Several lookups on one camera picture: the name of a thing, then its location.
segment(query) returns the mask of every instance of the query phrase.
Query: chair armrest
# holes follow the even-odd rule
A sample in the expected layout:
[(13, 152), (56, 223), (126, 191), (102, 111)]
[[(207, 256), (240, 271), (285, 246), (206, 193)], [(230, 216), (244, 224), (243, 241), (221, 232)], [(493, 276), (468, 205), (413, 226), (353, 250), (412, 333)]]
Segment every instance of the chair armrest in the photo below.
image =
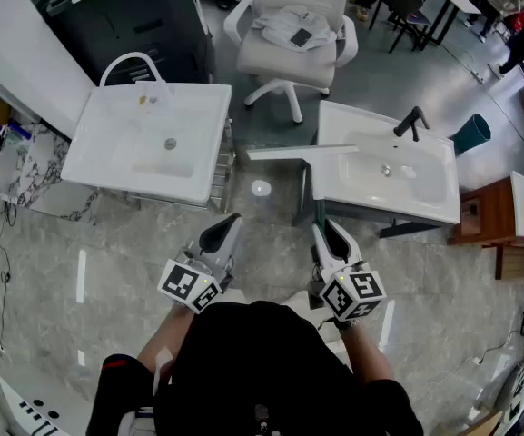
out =
[(242, 44), (242, 38), (240, 33), (237, 32), (237, 23), (252, 3), (253, 0), (242, 0), (233, 8), (233, 11), (225, 18), (223, 23), (223, 30), (238, 47)]
[(356, 39), (356, 29), (354, 27), (354, 23), (347, 15), (342, 17), (342, 21), (345, 34), (344, 50), (342, 50), (341, 55), (336, 60), (337, 68), (345, 66), (352, 58), (356, 56), (356, 53), (359, 51), (359, 41)]

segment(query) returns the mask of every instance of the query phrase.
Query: black chair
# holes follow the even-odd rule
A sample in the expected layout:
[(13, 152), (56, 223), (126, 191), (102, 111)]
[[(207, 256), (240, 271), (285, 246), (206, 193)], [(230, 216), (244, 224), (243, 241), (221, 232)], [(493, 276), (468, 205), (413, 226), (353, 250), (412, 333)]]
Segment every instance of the black chair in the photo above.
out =
[[(397, 35), (389, 53), (392, 54), (392, 51), (403, 37), (403, 34), (405, 34), (405, 31), (413, 34), (415, 39), (413, 50), (415, 50), (420, 45), (421, 38), (425, 36), (427, 27), (431, 24), (430, 20), (420, 11), (420, 8), (423, 6), (423, 0), (379, 0), (374, 15), (372, 16), (369, 30), (372, 29), (383, 3), (391, 10), (391, 21), (395, 21), (393, 31), (397, 29), (398, 25), (401, 26), (399, 35)], [(425, 29), (421, 31), (418, 26), (425, 26)]]

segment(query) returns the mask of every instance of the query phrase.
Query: white cube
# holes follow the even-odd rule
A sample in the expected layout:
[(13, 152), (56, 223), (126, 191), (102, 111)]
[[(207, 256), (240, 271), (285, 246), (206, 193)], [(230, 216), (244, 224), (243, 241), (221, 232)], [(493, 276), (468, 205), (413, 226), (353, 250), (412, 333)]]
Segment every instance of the white cube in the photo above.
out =
[(211, 275), (188, 265), (169, 260), (157, 289), (173, 302), (181, 303), (195, 313), (201, 313), (213, 297), (222, 290)]
[(342, 322), (368, 315), (387, 294), (377, 272), (337, 272), (320, 296)]

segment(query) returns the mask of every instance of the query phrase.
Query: black sleeve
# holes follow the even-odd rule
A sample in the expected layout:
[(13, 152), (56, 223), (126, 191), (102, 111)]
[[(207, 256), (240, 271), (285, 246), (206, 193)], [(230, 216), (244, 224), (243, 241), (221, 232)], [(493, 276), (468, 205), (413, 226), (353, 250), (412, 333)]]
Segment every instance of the black sleeve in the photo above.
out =
[(410, 406), (409, 396), (396, 381), (373, 381), (362, 388), (362, 408), (374, 434), (423, 436), (423, 427)]
[(86, 436), (116, 436), (129, 411), (153, 406), (154, 375), (128, 355), (104, 360)]

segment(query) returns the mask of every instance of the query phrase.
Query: white office chair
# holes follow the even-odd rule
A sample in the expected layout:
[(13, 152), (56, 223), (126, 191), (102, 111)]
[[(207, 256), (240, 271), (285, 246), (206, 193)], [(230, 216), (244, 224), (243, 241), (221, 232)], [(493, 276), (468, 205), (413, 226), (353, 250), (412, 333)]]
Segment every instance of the white office chair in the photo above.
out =
[[(223, 29), (240, 49), (237, 69), (244, 73), (269, 75), (268, 84), (248, 95), (245, 104), (250, 106), (262, 95), (275, 91), (285, 92), (290, 101), (292, 116), (296, 124), (302, 122), (302, 113), (294, 91), (295, 84), (303, 84), (319, 90), (322, 96), (330, 94), (329, 87), (334, 78), (334, 68), (347, 64), (356, 55), (359, 44), (352, 20), (345, 16), (347, 0), (242, 0), (225, 18)], [(332, 31), (338, 34), (344, 26), (345, 44), (341, 55), (336, 58), (336, 43), (312, 48), (308, 52), (293, 52), (272, 44), (262, 37), (261, 30), (249, 29), (240, 37), (237, 23), (251, 6), (256, 17), (264, 11), (279, 10), (288, 5), (304, 5), (309, 10), (325, 15)]]

